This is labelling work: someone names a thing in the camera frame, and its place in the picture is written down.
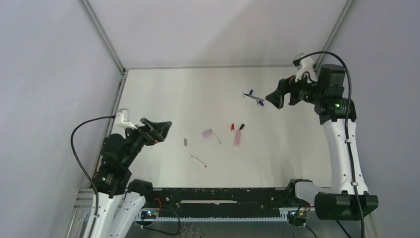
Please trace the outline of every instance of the white tabletop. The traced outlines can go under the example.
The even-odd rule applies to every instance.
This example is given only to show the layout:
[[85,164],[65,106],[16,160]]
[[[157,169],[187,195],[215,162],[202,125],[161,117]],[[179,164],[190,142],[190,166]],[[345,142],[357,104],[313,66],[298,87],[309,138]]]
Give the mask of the white tabletop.
[[[140,118],[173,123],[163,143],[143,148],[131,179],[154,187],[285,187],[300,178],[330,186],[327,142],[313,105],[291,107],[286,97],[278,110],[242,96],[253,89],[264,98],[295,73],[293,67],[130,70],[119,108],[130,109],[134,124]],[[232,123],[235,131],[245,124],[238,151]],[[203,138],[209,129],[222,144]],[[116,127],[112,132],[123,134]]]

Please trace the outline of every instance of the black cable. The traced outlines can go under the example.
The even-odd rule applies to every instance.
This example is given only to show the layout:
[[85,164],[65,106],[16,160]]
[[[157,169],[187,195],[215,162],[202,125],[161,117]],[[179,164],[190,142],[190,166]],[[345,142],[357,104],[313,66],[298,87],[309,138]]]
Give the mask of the black cable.
[[79,157],[77,156],[76,150],[74,149],[73,137],[74,137],[74,133],[76,133],[77,129],[79,129],[84,124],[87,124],[89,122],[96,121],[96,120],[111,119],[111,118],[115,118],[115,116],[107,116],[107,117],[100,117],[100,118],[95,118],[95,119],[87,120],[87,121],[81,123],[80,125],[78,125],[73,130],[73,132],[71,133],[71,137],[70,137],[70,145],[71,145],[71,150],[73,151],[74,157],[76,158],[76,161],[77,161],[77,163],[80,166],[80,169],[83,171],[83,173],[85,174],[85,176],[88,178],[89,182],[91,183],[92,188],[93,188],[93,191],[94,191],[94,194],[95,194],[95,197],[96,197],[96,200],[95,200],[95,213],[94,213],[95,217],[94,217],[94,220],[93,220],[93,223],[92,223],[92,226],[91,226],[91,230],[90,230],[89,236],[92,234],[92,230],[93,230],[93,227],[95,225],[96,217],[98,215],[98,206],[99,206],[98,189],[93,184],[93,181],[92,181],[91,177],[89,176],[88,172],[83,167],[82,163],[80,162]]
[[[350,77],[349,69],[347,68],[346,63],[344,63],[344,61],[338,55],[336,55],[332,52],[329,52],[329,51],[313,52],[313,53],[302,56],[301,58],[297,59],[297,61],[300,62],[302,59],[304,59],[306,57],[313,56],[313,55],[319,55],[319,54],[326,54],[326,55],[330,55],[330,56],[335,57],[343,65],[344,71],[346,72],[347,82],[349,83],[349,89],[348,89],[349,90],[349,95],[348,95],[348,100],[347,100],[346,119],[344,121],[344,128],[345,128],[345,131],[346,131],[346,140],[349,140],[350,136],[349,136],[348,120],[349,120],[350,104],[351,104],[351,98],[352,98],[352,80],[351,80],[351,77]],[[356,183],[356,172],[355,172],[355,165],[354,165],[354,160],[353,160],[353,153],[352,153],[352,148],[351,148],[351,145],[350,145],[349,142],[347,142],[347,150],[349,151],[350,166],[351,166],[351,169],[352,169],[352,180],[353,180],[353,183]],[[364,221],[364,217],[363,217],[362,206],[360,204],[359,193],[357,191],[357,186],[356,185],[353,185],[353,188],[354,188],[354,191],[355,191],[355,194],[356,194],[356,200],[357,200],[357,204],[359,206],[359,212],[360,212],[361,238],[365,238],[365,221]]]
[[318,238],[317,236],[316,236],[316,234],[315,234],[315,232],[310,228],[310,227],[308,227],[307,225],[305,225],[305,227],[308,229],[308,230],[310,230],[311,232],[312,232],[312,234],[315,236],[315,238]]
[[292,234],[293,238],[295,238],[295,223],[296,223],[296,217],[298,216],[298,212],[301,209],[301,207],[298,207],[298,209],[295,212],[295,218],[293,219],[293,225],[292,225]]
[[157,230],[157,229],[153,229],[150,227],[145,227],[143,226],[142,228],[145,230],[149,230],[149,231],[153,231],[153,232],[159,232],[168,236],[177,236],[179,235],[179,232],[181,230],[181,219],[179,218],[178,214],[175,212],[175,210],[173,210],[170,206],[166,205],[166,204],[162,204],[162,207],[166,207],[168,209],[170,209],[176,216],[176,218],[178,218],[178,230],[175,233],[169,233],[169,232],[165,232],[165,231],[161,231],[161,230]]
[[344,233],[346,234],[346,236],[348,237],[348,238],[352,238],[351,236],[350,236],[350,234],[347,232],[347,230],[344,228],[344,226],[338,221],[338,220],[335,220],[335,222],[340,226],[340,228],[344,231]]

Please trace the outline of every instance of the pink bottle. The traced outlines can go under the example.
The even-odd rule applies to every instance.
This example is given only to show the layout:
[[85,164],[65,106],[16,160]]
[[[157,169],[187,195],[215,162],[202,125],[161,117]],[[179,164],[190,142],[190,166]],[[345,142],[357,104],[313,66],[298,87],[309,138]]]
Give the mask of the pink bottle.
[[244,128],[244,124],[241,125],[239,130],[235,133],[235,141],[233,143],[233,149],[239,150],[239,145],[241,144],[241,130]]

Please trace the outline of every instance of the pink eraser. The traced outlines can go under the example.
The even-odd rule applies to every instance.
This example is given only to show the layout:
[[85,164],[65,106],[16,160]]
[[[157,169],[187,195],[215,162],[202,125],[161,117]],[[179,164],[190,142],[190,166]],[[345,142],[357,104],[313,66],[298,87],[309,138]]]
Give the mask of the pink eraser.
[[207,138],[213,135],[213,132],[211,130],[207,130],[205,132],[203,132],[203,137]]

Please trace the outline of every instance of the robotic arm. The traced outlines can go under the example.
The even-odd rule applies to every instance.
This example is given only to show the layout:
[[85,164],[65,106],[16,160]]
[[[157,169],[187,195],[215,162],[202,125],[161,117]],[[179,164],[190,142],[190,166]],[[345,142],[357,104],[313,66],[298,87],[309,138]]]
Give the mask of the robotic arm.
[[[378,198],[369,195],[360,170],[355,138],[356,110],[353,101],[349,103],[342,97],[345,70],[342,66],[325,64],[316,78],[310,57],[295,60],[294,64],[299,68],[296,76],[281,79],[277,89],[265,99],[281,109],[284,95],[290,93],[289,105],[304,101],[315,106],[328,141],[332,175],[329,189],[316,186],[310,180],[293,179],[287,187],[289,195],[296,203],[303,200],[313,204],[321,220],[360,220],[361,215],[366,216],[378,207]],[[347,109],[349,138],[345,128]]]
[[98,190],[94,195],[98,207],[96,204],[92,206],[84,238],[125,237],[138,211],[146,201],[153,200],[152,183],[135,179],[129,184],[129,192],[114,219],[131,177],[128,169],[131,163],[143,146],[163,142],[172,125],[170,121],[152,122],[146,118],[140,121],[144,126],[133,125],[127,109],[117,111],[114,124],[125,129],[125,138],[111,134],[104,139],[102,162],[92,179]]

